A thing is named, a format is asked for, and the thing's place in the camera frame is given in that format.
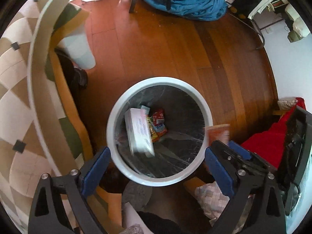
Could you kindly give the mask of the red cola can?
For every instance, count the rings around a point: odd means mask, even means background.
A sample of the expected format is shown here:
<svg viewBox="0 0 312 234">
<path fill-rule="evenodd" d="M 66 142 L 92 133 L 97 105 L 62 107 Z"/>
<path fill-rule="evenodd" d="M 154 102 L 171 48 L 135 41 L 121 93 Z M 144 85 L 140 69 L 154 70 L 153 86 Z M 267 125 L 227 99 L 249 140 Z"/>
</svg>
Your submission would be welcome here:
<svg viewBox="0 0 312 234">
<path fill-rule="evenodd" d="M 214 141 L 220 141 L 228 145 L 230 141 L 230 124 L 208 126 L 205 128 L 205 135 L 208 138 L 208 146 L 211 146 Z"/>
</svg>

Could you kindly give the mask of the black shoe under bed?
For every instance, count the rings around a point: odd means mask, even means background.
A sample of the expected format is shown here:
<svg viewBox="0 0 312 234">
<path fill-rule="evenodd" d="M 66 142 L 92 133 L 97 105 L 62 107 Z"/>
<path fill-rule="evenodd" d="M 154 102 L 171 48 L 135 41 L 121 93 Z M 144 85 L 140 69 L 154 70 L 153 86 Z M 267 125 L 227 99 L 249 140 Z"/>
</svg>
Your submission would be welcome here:
<svg viewBox="0 0 312 234">
<path fill-rule="evenodd" d="M 76 88 L 85 89 L 88 85 L 87 72 L 69 59 L 69 57 L 61 50 L 55 49 L 55 52 L 60 61 L 62 72 L 65 76 L 66 83 L 71 91 Z"/>
</svg>

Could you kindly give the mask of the red snack wrapper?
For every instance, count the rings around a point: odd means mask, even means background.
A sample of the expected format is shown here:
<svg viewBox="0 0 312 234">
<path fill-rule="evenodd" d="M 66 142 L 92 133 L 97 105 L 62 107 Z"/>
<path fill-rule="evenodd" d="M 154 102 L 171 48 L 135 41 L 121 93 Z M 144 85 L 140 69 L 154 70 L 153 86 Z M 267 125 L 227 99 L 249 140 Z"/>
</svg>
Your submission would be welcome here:
<svg viewBox="0 0 312 234">
<path fill-rule="evenodd" d="M 154 126 L 159 126 L 164 123 L 164 110 L 159 108 L 152 114 L 152 123 Z"/>
</svg>

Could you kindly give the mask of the blue quilted blanket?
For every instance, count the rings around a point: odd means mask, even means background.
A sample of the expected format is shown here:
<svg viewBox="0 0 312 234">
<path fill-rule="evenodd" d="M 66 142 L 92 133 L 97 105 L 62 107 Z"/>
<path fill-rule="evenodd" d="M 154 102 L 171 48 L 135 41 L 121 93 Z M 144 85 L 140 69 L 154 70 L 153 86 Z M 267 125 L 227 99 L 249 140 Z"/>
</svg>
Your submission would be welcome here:
<svg viewBox="0 0 312 234">
<path fill-rule="evenodd" d="M 171 0 L 171 9 L 166 9 L 164 0 L 144 0 L 157 10 L 186 19 L 216 21 L 226 14 L 226 0 Z"/>
</svg>

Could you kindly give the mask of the clear plastic box in bin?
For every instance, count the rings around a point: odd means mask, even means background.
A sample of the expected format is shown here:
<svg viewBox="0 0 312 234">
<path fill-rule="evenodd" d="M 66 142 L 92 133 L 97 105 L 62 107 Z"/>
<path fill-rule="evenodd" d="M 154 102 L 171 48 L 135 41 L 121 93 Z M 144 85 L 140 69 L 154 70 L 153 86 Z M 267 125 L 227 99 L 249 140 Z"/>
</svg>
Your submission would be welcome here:
<svg viewBox="0 0 312 234">
<path fill-rule="evenodd" d="M 143 110 L 145 111 L 146 115 L 148 115 L 149 112 L 150 112 L 150 108 L 147 107 L 147 106 L 142 105 L 142 106 L 141 106 L 141 109 L 143 109 Z"/>
</svg>

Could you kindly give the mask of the yellow fries snack bag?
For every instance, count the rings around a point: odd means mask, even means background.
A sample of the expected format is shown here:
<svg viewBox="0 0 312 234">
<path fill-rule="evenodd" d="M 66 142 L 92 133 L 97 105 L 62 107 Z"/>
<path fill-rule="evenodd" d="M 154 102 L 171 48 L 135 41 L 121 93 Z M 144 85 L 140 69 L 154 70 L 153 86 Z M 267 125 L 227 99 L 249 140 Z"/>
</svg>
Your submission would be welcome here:
<svg viewBox="0 0 312 234">
<path fill-rule="evenodd" d="M 162 136 L 164 136 L 168 132 L 164 124 L 161 124 L 159 126 L 154 126 L 152 123 L 151 117 L 147 117 L 146 120 L 147 120 L 148 125 L 149 125 L 149 129 L 150 129 L 151 138 L 152 138 L 153 143 L 157 142 Z"/>
</svg>

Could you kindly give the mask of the checkered pink slipper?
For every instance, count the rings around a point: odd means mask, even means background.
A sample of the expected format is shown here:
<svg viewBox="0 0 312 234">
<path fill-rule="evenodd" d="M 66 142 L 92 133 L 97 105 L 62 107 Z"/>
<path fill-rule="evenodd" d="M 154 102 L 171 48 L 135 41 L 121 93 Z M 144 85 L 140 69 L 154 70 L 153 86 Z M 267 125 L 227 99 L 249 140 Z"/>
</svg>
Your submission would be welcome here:
<svg viewBox="0 0 312 234">
<path fill-rule="evenodd" d="M 216 181 L 214 183 L 204 184 L 195 189 L 195 198 L 201 206 L 204 215 L 209 218 L 209 223 L 214 226 L 215 222 L 221 216 L 225 207 L 230 201 L 228 196 L 223 195 Z M 249 195 L 244 210 L 233 233 L 240 232 L 247 220 L 251 210 L 253 196 Z"/>
</svg>

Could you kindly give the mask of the red blanket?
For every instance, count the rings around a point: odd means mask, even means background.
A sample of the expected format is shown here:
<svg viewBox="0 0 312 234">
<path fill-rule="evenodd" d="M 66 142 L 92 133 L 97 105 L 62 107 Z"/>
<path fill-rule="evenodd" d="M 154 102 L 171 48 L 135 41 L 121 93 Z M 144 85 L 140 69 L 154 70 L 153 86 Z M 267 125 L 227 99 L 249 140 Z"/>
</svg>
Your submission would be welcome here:
<svg viewBox="0 0 312 234">
<path fill-rule="evenodd" d="M 306 110 L 304 99 L 297 97 L 296 100 L 295 106 L 288 110 L 278 122 L 273 123 L 268 130 L 252 135 L 241 146 L 245 150 L 256 153 L 274 168 L 278 168 L 284 154 L 287 121 L 295 111 L 296 106 Z"/>
</svg>

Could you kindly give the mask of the white blue milk carton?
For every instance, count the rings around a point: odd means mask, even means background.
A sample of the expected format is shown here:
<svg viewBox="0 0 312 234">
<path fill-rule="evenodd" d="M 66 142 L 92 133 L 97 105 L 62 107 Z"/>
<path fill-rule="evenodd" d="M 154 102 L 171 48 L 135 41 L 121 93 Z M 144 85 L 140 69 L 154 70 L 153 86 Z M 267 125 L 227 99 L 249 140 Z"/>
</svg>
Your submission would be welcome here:
<svg viewBox="0 0 312 234">
<path fill-rule="evenodd" d="M 153 142 L 145 111 L 130 108 L 125 112 L 124 118 L 131 154 L 140 153 L 146 157 L 154 157 Z"/>
</svg>

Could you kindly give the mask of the checkered brown white bedspread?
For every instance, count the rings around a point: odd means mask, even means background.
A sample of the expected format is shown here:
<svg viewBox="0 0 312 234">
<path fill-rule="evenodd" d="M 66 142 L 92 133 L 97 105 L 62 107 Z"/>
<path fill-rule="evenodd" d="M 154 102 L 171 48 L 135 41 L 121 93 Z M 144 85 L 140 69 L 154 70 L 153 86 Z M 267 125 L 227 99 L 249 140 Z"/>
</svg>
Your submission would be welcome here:
<svg viewBox="0 0 312 234">
<path fill-rule="evenodd" d="M 55 52 L 88 16 L 70 0 L 27 0 L 1 36 L 1 218 L 12 232 L 28 233 L 43 174 L 67 175 L 96 155 Z M 61 198 L 71 227 L 83 233 Z M 106 233 L 123 231 L 119 194 L 98 185 L 86 201 Z"/>
</svg>

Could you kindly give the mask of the white plastic bin by bed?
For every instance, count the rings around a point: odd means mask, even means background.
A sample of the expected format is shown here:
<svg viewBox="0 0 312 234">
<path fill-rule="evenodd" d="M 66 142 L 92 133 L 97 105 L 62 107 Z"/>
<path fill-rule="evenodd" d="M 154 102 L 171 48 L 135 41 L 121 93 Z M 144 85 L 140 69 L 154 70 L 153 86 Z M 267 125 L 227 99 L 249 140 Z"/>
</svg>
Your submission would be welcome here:
<svg viewBox="0 0 312 234">
<path fill-rule="evenodd" d="M 96 65 L 95 57 L 88 43 L 85 25 L 82 24 L 57 45 L 79 68 L 92 69 Z"/>
</svg>

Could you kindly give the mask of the white round trash bin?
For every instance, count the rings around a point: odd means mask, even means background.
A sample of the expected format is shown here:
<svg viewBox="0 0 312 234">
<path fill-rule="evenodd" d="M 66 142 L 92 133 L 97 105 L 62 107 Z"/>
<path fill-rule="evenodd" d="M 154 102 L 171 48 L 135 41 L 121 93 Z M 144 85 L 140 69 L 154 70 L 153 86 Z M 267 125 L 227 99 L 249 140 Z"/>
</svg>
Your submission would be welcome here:
<svg viewBox="0 0 312 234">
<path fill-rule="evenodd" d="M 126 113 L 145 112 L 153 155 L 132 153 Z M 210 108 L 190 84 L 171 77 L 145 79 L 130 87 L 114 105 L 106 140 L 118 170 L 145 186 L 168 186 L 190 176 L 203 162 L 212 125 Z"/>
</svg>

